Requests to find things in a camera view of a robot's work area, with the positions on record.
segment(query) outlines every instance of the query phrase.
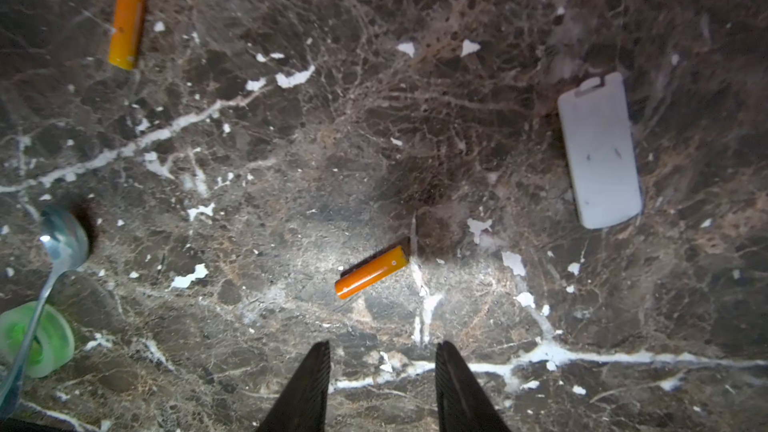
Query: spoon bowl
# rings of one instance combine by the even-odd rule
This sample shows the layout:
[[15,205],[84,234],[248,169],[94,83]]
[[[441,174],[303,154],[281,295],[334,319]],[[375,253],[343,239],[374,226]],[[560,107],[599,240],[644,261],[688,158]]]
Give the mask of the spoon bowl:
[[24,366],[27,364],[29,349],[38,330],[45,300],[50,295],[56,280],[66,271],[75,270],[84,264],[90,250],[85,229],[71,213],[60,207],[46,207],[40,219],[42,227],[40,242],[51,258],[51,273],[40,291],[22,346],[16,353],[8,375],[0,385],[0,420],[4,420],[13,413],[21,397]]

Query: silver spoon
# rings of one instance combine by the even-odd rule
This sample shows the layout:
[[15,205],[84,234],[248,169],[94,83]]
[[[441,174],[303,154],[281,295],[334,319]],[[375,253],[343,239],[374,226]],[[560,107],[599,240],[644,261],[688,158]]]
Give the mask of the silver spoon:
[[0,420],[10,416],[22,392],[24,366],[32,345],[34,335],[38,330],[38,322],[45,306],[45,300],[53,289],[53,284],[66,271],[75,270],[85,263],[88,258],[88,236],[80,222],[71,213],[59,207],[46,207],[40,215],[42,233],[40,242],[51,258],[51,274],[40,291],[37,307],[34,308],[32,319],[27,326],[22,347],[16,353],[8,375],[0,386]]

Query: yellow battery end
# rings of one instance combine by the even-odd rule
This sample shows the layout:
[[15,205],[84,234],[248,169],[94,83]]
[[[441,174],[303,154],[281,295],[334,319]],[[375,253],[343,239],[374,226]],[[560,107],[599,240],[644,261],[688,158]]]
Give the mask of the yellow battery end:
[[121,69],[132,70],[144,24],[144,3],[147,0],[116,0],[109,62]]

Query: spoon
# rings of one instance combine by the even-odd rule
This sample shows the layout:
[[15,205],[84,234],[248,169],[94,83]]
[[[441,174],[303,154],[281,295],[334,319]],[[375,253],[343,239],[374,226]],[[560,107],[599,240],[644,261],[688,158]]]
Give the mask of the spoon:
[[85,263],[88,258],[88,236],[80,222],[71,213],[59,207],[46,207],[41,217],[42,233],[40,242],[45,246],[45,251],[51,258],[51,274],[40,291],[37,307],[34,308],[32,319],[27,326],[27,333],[21,348],[16,353],[8,375],[0,386],[0,420],[10,416],[22,392],[22,379],[24,378],[24,366],[27,364],[27,356],[32,345],[34,335],[38,330],[38,322],[45,306],[45,300],[53,289],[53,284],[66,271],[75,270]]

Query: spoon handle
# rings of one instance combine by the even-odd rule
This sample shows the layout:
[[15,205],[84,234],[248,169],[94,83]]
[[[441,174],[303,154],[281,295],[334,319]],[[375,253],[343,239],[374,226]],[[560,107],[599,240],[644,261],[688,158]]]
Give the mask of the spoon handle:
[[60,275],[60,272],[53,271],[48,276],[48,280],[45,281],[43,290],[40,291],[40,296],[38,297],[38,304],[34,308],[32,318],[29,320],[27,333],[24,334],[22,346],[16,353],[13,365],[8,371],[8,375],[5,376],[2,386],[0,386],[0,420],[8,418],[16,409],[19,396],[22,393],[22,379],[24,379],[24,367],[27,364],[29,349],[32,346],[34,335],[38,331],[38,323],[43,313],[43,307],[45,307],[45,301],[48,299],[53,289],[53,284],[56,283]]

